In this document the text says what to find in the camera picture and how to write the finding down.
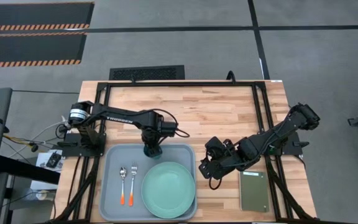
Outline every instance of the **plastic tray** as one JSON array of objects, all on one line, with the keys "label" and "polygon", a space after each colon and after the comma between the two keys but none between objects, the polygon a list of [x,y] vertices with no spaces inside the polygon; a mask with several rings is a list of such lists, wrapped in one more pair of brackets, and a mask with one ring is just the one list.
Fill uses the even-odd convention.
[{"label": "plastic tray", "polygon": [[[144,155],[143,144],[118,144],[110,148],[106,154],[101,187],[99,213],[107,221],[161,221],[163,218],[151,214],[145,207],[141,188],[146,173],[161,162],[177,162],[189,170],[196,180],[195,153],[187,144],[161,145],[162,155],[159,159],[151,159]],[[128,206],[131,192],[131,166],[136,162],[138,166],[134,182],[134,205]],[[122,180],[119,176],[121,167],[127,169],[124,181],[125,205],[120,204]],[[171,221],[188,220],[197,210],[197,196],[190,208],[181,216]]]}]

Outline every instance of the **green plate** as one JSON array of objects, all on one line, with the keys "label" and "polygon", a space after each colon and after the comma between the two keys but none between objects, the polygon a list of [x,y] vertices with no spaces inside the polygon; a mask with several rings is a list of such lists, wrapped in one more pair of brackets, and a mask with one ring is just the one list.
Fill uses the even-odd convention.
[{"label": "green plate", "polygon": [[142,184],[146,208],[160,218],[184,214],[195,199],[195,181],[188,170],[176,162],[163,162],[149,170]]}]

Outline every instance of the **wooden table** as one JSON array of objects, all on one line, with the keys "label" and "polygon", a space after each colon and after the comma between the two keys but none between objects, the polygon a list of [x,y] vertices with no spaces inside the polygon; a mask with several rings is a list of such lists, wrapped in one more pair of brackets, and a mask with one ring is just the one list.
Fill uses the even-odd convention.
[{"label": "wooden table", "polygon": [[[83,82],[78,100],[94,101],[97,83],[97,81]],[[282,82],[266,81],[266,87],[273,121],[277,124],[284,119],[289,109],[284,86]],[[258,95],[262,112],[264,112],[261,92]],[[222,140],[229,138],[233,142],[236,142],[244,136],[257,133],[259,130],[252,91],[251,87],[248,86],[113,87],[111,88],[108,106],[133,111],[161,108],[171,112],[179,121],[179,128],[188,132],[191,138],[183,139],[175,136],[174,138],[166,139],[164,143],[184,142],[191,145],[196,153],[197,167],[200,164],[200,160],[205,156],[204,144],[211,137],[217,136]],[[142,143],[140,140],[140,130],[133,125],[106,122],[106,126],[106,149],[109,149],[114,144]],[[66,207],[76,161],[77,158],[72,157],[64,162],[56,195],[57,215],[61,214]],[[282,156],[282,161],[289,191],[305,211],[315,217],[316,212],[303,164],[293,156]],[[92,161],[89,163],[88,170],[91,169],[91,165]],[[104,157],[100,160],[91,222],[105,222],[98,211],[103,167]],[[74,196],[78,188],[80,170],[81,165],[78,166],[71,196]],[[249,170],[266,172],[264,159],[262,158],[260,162]],[[271,201],[269,206],[270,211],[267,213],[240,210],[239,174],[236,171],[225,176],[222,185],[217,190],[209,189],[208,180],[204,179],[198,171],[196,174],[196,186],[198,209],[195,216],[189,222],[275,220]],[[285,207],[278,188],[277,193],[281,214],[285,217]],[[83,218],[85,215],[87,198],[88,193],[85,192],[81,203],[80,218]]]}]

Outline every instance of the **black metal frame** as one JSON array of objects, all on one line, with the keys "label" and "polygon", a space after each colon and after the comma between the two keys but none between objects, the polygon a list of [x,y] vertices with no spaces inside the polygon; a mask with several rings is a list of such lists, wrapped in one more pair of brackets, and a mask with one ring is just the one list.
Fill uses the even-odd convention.
[{"label": "black metal frame", "polygon": [[[100,102],[101,92],[103,90],[106,90],[103,104],[108,105],[109,99],[110,99],[110,92],[111,92],[112,87],[130,87],[130,86],[136,86],[136,87],[145,87],[145,86],[249,86],[249,87],[251,87],[252,94],[254,96],[255,110],[256,110],[257,120],[258,120],[258,124],[259,124],[259,131],[262,133],[262,132],[264,132],[265,129],[264,129],[264,124],[263,124],[262,112],[261,112],[261,108],[260,108],[260,105],[259,105],[259,97],[258,97],[258,93],[257,93],[258,88],[262,92],[262,98],[263,98],[264,105],[265,105],[268,124],[269,124],[269,127],[271,128],[273,126],[273,119],[272,119],[272,114],[271,114],[271,110],[270,110],[270,106],[269,106],[269,100],[267,98],[267,90],[266,90],[265,82],[263,82],[263,81],[259,81],[259,82],[258,81],[254,81],[254,82],[242,82],[242,81],[240,81],[240,82],[238,82],[238,81],[236,81],[236,78],[235,78],[235,76],[234,76],[234,74],[232,72],[229,72],[229,74],[227,75],[227,80],[230,80],[231,82],[228,82],[228,81],[223,81],[223,82],[125,82],[125,83],[102,83],[101,82],[101,83],[98,83],[98,86],[97,86],[97,89],[96,89],[95,102]],[[105,121],[102,121],[102,124],[100,125],[99,131],[102,131],[102,127],[103,127],[104,123],[105,123]],[[85,181],[87,168],[88,168],[88,164],[89,164],[89,159],[90,159],[89,157],[84,157],[83,166],[82,166],[81,175],[80,175],[80,185]],[[280,158],[280,156],[276,156],[275,159],[276,159],[276,163],[277,163],[278,172],[280,174],[280,178],[282,179],[283,183],[285,184],[284,170],[283,170],[283,167],[282,167],[281,158]],[[268,154],[265,154],[265,160],[266,160],[266,163],[268,163],[268,161],[270,161],[270,156]],[[99,164],[99,158],[95,157],[94,162]],[[85,219],[81,220],[84,223],[90,221],[95,186],[96,186],[96,177],[95,177],[94,180],[92,180],[92,183],[90,184],[88,201],[87,201],[86,210],[85,210]],[[273,210],[274,210],[275,218],[276,218],[276,220],[278,220],[281,217],[281,214],[280,214],[280,207],[279,207],[279,204],[278,204],[276,187],[275,187],[275,184],[274,184],[272,178],[269,178],[269,186],[270,186],[270,193],[272,194],[272,202],[273,202]],[[79,212],[80,212],[80,207],[81,207],[81,201],[76,205],[76,208],[74,210],[74,215],[73,215],[74,220],[78,219]],[[290,208],[290,206],[289,206],[289,204],[288,204],[288,202],[286,200],[285,200],[285,208],[286,208],[287,215],[288,215],[287,217],[292,218],[292,210],[291,210],[291,208]]]}]

